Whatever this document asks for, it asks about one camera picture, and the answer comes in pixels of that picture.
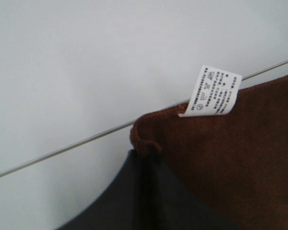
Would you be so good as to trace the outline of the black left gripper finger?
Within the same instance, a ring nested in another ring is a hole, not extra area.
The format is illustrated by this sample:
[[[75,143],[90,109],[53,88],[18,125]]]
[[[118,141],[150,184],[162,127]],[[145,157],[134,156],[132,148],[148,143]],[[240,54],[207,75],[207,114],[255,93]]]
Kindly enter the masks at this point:
[[[229,230],[157,157],[134,150],[110,186],[61,230]]]

